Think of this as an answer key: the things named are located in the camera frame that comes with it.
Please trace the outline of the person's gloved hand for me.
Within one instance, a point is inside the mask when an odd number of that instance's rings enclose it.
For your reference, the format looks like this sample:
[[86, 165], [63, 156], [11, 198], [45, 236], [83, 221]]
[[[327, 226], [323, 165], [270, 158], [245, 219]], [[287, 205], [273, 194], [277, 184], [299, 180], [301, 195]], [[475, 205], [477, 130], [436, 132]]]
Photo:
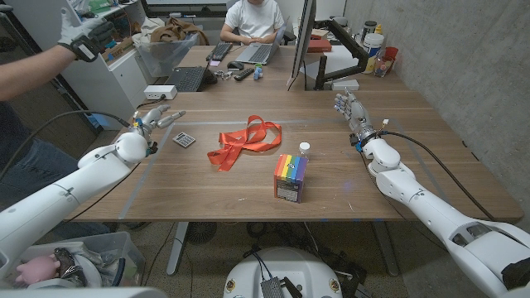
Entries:
[[70, 11], [63, 7], [60, 13], [61, 38], [58, 44], [72, 51], [78, 60], [95, 61], [98, 54], [113, 40], [114, 25], [104, 17], [90, 19], [80, 26], [73, 26]]

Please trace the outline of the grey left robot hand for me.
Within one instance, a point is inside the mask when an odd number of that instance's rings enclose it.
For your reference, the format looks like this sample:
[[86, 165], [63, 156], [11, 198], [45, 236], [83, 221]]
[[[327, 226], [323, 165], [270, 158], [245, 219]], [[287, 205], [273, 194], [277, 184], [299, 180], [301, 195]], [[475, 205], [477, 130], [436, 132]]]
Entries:
[[135, 132], [136, 134], [143, 136], [147, 141], [149, 141], [150, 135], [155, 128], [168, 127], [175, 120], [186, 114], [185, 110], [181, 110], [178, 113], [163, 117], [162, 114], [170, 107], [171, 106], [169, 104], [163, 104], [159, 105], [157, 108], [150, 110], [146, 115], [139, 118], [138, 125], [130, 127], [129, 131]]

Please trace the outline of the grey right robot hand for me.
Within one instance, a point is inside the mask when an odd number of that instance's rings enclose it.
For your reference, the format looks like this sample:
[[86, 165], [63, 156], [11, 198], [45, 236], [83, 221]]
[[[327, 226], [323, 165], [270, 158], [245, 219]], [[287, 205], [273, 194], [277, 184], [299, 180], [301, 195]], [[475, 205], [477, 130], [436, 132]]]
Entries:
[[369, 114], [360, 101], [348, 89], [335, 96], [335, 109], [349, 122], [349, 127], [363, 147], [376, 137]]

